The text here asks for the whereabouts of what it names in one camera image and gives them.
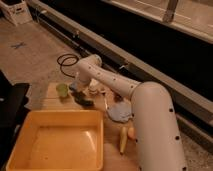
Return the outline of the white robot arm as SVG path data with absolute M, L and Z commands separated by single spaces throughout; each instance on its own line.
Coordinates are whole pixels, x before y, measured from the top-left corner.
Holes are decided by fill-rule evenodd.
M 131 102 L 140 171 L 188 171 L 171 95 L 160 83 L 139 82 L 105 70 L 96 55 L 80 59 L 77 85 L 95 79 Z

